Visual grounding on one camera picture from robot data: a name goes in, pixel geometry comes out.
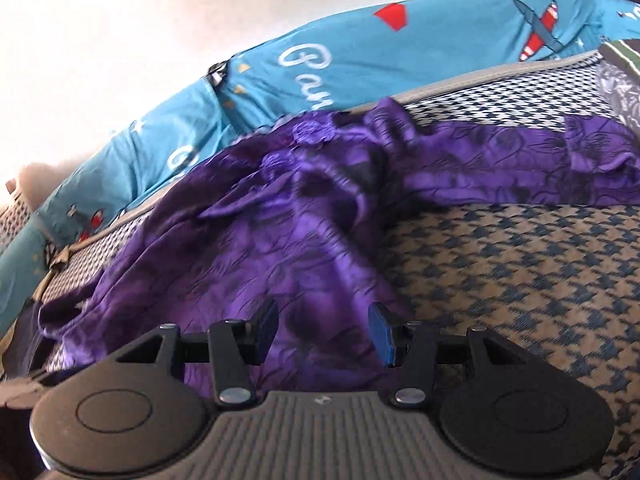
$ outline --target purple fabric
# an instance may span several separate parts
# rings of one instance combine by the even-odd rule
[[[420,129],[390,99],[363,116],[305,114],[194,168],[104,273],[43,307],[41,328],[63,341],[67,365],[85,364],[161,323],[205,331],[271,296],[280,329],[253,370],[262,390],[371,388],[386,372],[369,305],[411,315],[373,263],[400,215],[429,204],[640,203],[636,136],[600,117],[565,125]],[[186,382],[209,391],[197,365]]]

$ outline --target grey patterned cloth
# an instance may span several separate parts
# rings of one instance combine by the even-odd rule
[[[596,87],[598,54],[574,66],[407,105],[420,124],[470,120],[562,130],[563,117],[615,117]],[[50,300],[108,263],[144,218],[75,254]],[[417,317],[463,333],[485,323],[598,391],[616,418],[600,473],[640,455],[640,208],[464,206],[392,228],[380,267]],[[48,366],[60,366],[58,349]]]
[[[596,70],[596,86],[620,122],[640,137],[640,85],[603,60]]]
[[[20,191],[12,196],[12,201],[6,206],[0,206],[0,256],[30,217],[31,210]]]

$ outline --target mattress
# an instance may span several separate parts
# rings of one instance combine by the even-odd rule
[[[565,114],[612,116],[597,93],[600,56],[446,92],[414,94],[420,124],[456,119],[561,131]],[[44,301],[108,264],[150,209],[88,240],[52,276]],[[640,455],[640,208],[471,205],[424,212],[386,234],[379,266],[419,319],[445,332],[494,327],[594,388],[615,434],[601,474],[620,478]],[[60,368],[56,346],[48,369]]]

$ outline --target pillowcase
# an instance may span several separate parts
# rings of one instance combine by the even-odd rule
[[[31,217],[0,256],[0,338],[47,273],[47,240]]]
[[[237,136],[200,79],[112,137],[34,216],[57,247],[85,240]]]
[[[36,211],[53,190],[62,184],[63,180],[80,164],[95,155],[108,139],[103,140],[104,142],[95,143],[92,147],[87,146],[84,153],[57,164],[32,162],[20,168],[16,177],[17,186],[29,208]]]

